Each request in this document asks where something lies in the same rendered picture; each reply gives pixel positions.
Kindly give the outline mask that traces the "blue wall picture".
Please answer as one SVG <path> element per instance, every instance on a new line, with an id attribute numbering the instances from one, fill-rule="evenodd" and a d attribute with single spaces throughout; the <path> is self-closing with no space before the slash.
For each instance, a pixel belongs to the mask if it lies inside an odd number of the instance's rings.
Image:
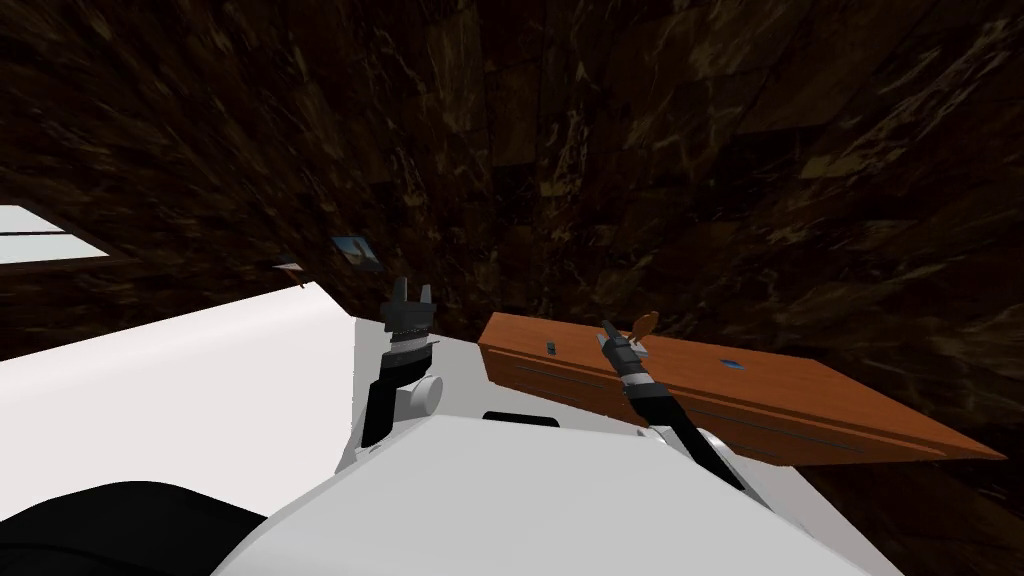
<path id="1" fill-rule="evenodd" d="M 381 272 L 384 266 L 361 236 L 335 236 L 332 242 L 345 259 L 358 271 Z"/>

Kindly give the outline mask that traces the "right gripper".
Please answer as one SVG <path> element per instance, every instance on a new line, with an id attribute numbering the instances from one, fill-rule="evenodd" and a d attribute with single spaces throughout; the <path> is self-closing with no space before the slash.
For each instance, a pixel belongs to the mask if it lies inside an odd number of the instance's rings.
<path id="1" fill-rule="evenodd" d="M 642 345 L 624 336 L 610 321 L 604 320 L 601 328 L 597 334 L 599 346 L 612 365 L 640 363 L 649 356 Z"/>

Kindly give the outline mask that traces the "brown wooden table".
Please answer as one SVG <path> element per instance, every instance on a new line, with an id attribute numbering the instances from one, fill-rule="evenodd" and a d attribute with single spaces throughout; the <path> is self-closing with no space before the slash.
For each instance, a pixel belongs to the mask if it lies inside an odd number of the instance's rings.
<path id="1" fill-rule="evenodd" d="M 601 329 L 496 313 L 479 347 L 497 385 L 639 424 Z M 556 345 L 547 353 L 546 343 Z M 698 427 L 776 466 L 962 459 L 998 453 L 810 359 L 649 336 L 644 367 Z M 740 362 L 735 370 L 720 360 Z"/>

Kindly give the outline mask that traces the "bright window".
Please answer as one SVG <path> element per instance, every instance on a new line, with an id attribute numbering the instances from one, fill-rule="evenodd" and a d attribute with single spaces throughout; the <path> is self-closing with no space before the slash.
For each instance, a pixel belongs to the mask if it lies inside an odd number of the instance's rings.
<path id="1" fill-rule="evenodd" d="M 108 253 L 17 205 L 0 205 L 0 265 L 106 257 Z"/>

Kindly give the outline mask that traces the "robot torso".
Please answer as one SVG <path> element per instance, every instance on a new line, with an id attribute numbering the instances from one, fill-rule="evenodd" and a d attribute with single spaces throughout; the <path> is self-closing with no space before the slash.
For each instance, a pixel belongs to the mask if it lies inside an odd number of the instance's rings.
<path id="1" fill-rule="evenodd" d="M 212 576 L 868 576 L 666 443 L 438 415 Z"/>

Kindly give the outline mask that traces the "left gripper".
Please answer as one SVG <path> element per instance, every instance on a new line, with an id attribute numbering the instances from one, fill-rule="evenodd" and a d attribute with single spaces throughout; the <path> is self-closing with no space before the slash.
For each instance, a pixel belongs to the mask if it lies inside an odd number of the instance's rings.
<path id="1" fill-rule="evenodd" d="M 437 305 L 432 301 L 429 284 L 421 288 L 419 302 L 408 301 L 408 278 L 398 277 L 394 283 L 391 301 L 384 302 L 380 312 L 384 318 L 384 331 L 392 334 L 429 332 L 433 327 Z"/>

